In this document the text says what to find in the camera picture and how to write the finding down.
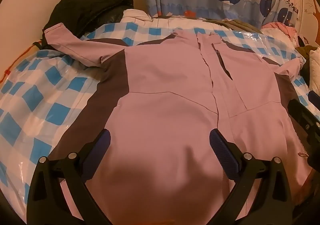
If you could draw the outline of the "pink and brown jacket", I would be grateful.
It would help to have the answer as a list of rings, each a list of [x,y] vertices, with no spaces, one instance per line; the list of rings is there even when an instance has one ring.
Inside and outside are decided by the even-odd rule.
[[[82,41],[61,23],[44,34],[53,48],[103,70],[49,158],[110,132],[111,146],[86,184],[112,223],[207,223],[232,188],[210,147],[212,129],[254,157],[280,157],[293,199],[308,193],[305,136],[287,112],[298,58],[280,64],[217,34],[182,30],[136,46]]]

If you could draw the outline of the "pink clothing heap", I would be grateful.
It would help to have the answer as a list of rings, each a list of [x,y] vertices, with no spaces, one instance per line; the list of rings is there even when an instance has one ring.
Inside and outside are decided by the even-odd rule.
[[[260,31],[264,35],[280,40],[292,49],[299,46],[298,33],[294,27],[286,26],[281,22],[270,22],[264,25]]]

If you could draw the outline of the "white fluffy pillow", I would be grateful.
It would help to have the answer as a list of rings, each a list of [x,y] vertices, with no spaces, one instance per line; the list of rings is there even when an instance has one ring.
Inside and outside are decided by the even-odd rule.
[[[309,88],[320,96],[320,48],[310,51],[310,84]]]

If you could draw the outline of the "olive green blanket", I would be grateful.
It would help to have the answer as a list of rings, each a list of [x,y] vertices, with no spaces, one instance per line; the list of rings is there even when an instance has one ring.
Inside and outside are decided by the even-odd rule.
[[[254,27],[249,23],[243,22],[238,19],[235,19],[235,20],[205,19],[204,22],[215,23],[217,25],[224,26],[233,31],[262,34],[262,32],[257,27]]]

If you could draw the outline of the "blue white checkered bed cover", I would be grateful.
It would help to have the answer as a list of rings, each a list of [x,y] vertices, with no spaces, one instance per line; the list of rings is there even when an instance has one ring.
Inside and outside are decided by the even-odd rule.
[[[176,29],[216,33],[279,64],[305,58],[283,32],[231,31],[222,26],[174,18],[158,22],[108,23],[82,39],[113,38],[133,46],[164,38]],[[96,91],[98,70],[87,68],[52,49],[20,61],[1,87],[1,190],[17,215],[25,219],[31,178],[37,160],[48,156]]]

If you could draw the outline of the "black garment pile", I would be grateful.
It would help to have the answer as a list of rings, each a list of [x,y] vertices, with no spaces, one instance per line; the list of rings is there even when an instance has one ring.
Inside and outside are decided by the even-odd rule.
[[[63,23],[80,38],[104,24],[120,22],[124,11],[132,8],[133,0],[61,0],[43,30]]]

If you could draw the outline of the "white quilted duvet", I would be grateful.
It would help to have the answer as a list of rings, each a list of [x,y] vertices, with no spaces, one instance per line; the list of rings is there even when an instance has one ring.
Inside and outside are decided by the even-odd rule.
[[[138,9],[127,9],[123,12],[121,22],[133,22],[144,27],[156,27],[167,29],[192,29],[202,28],[204,30],[228,30],[227,27],[198,19],[188,19],[182,16],[170,16],[168,18],[152,18],[146,12]]]

